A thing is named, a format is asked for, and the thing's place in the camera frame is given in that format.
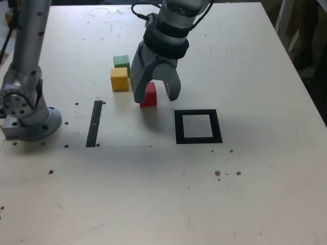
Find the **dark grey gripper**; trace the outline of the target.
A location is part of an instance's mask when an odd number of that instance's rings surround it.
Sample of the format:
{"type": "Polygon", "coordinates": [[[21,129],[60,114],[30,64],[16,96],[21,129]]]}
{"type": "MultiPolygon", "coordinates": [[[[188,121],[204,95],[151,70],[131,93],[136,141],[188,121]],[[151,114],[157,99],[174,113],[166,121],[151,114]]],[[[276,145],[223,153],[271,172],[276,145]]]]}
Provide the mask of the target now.
{"type": "Polygon", "coordinates": [[[176,71],[178,59],[170,59],[152,52],[144,42],[141,42],[134,55],[130,79],[134,101],[141,104],[146,97],[146,87],[150,81],[158,80],[164,83],[169,100],[178,99],[181,82],[176,71]]]}

